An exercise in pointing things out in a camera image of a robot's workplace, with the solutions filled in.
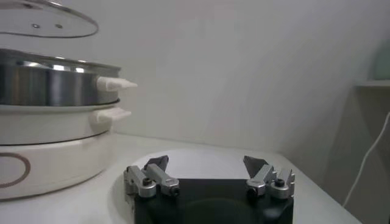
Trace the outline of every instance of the metal bracket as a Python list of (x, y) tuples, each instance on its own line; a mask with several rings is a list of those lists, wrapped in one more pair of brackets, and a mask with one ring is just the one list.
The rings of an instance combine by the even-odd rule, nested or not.
[(260, 171), (251, 179), (246, 181), (248, 190), (247, 194), (251, 198), (257, 198), (266, 193), (266, 185), (276, 179), (274, 167), (263, 165)]
[(278, 178), (270, 185), (270, 194), (274, 198), (287, 199), (294, 195), (295, 174), (291, 169), (282, 169)]
[(123, 173), (127, 196), (139, 195), (151, 198), (156, 195), (157, 185), (161, 193), (176, 197), (180, 194), (179, 180), (170, 177), (156, 164), (147, 164), (143, 170), (138, 166), (129, 166)]
[(161, 192), (168, 196), (176, 197), (180, 194), (179, 180), (170, 177), (156, 164), (149, 164), (143, 172), (161, 187)]
[(143, 198), (150, 198), (156, 195), (156, 183), (138, 168), (129, 166), (123, 173), (125, 190), (127, 195), (138, 194)]

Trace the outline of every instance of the glass lid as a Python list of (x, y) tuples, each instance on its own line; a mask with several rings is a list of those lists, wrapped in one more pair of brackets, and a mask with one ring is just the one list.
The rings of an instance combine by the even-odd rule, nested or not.
[(97, 22), (47, 0), (0, 0), (0, 34), (79, 38), (98, 32)]

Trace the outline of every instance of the white cable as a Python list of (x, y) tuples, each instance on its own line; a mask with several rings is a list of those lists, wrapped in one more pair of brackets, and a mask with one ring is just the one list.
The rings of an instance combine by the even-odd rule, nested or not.
[(364, 165), (366, 164), (366, 160), (367, 160), (368, 156), (370, 155), (371, 151), (373, 151), (373, 150), (376, 148), (376, 146), (377, 146), (379, 140), (382, 138), (382, 135), (383, 135), (383, 133), (385, 132), (386, 127), (387, 127), (387, 125), (388, 125), (389, 118), (390, 118), (390, 113), (388, 113), (388, 115), (386, 116), (386, 120), (385, 120), (385, 123), (383, 124), (382, 131), (380, 131), (380, 133), (379, 133), (377, 139), (376, 139), (375, 142), (372, 144), (371, 148), (370, 148), (370, 149), (366, 152), (366, 154), (364, 155), (363, 160), (362, 160), (362, 162), (361, 162), (361, 164), (360, 164), (360, 169), (359, 169), (358, 175), (356, 176), (355, 181), (353, 182), (353, 185), (352, 185), (352, 187), (350, 188), (350, 190), (349, 190), (349, 192), (348, 192), (348, 194), (347, 194), (347, 197), (346, 197), (346, 199), (344, 200), (344, 203), (342, 204), (342, 207), (345, 207), (345, 206), (348, 204), (349, 198), (351, 197), (353, 190), (355, 190), (355, 187), (356, 187), (356, 185), (357, 185), (358, 182), (359, 182), (361, 173), (363, 173), (363, 168), (364, 168)]

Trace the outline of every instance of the white plastic handle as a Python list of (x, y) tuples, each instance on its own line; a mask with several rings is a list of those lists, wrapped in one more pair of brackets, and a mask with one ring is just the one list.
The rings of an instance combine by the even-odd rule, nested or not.
[(130, 111), (123, 110), (119, 107), (96, 110), (92, 113), (91, 121), (95, 124), (113, 122), (130, 116), (131, 114)]
[(97, 78), (96, 86), (97, 90), (105, 92), (115, 92), (128, 87), (137, 87), (136, 83), (127, 81), (121, 78), (103, 77)]

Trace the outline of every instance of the shelf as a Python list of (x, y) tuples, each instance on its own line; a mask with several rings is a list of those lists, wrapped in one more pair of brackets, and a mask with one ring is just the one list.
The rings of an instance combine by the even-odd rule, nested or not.
[(387, 87), (390, 88), (390, 80), (368, 80), (365, 82), (358, 83), (359, 87)]

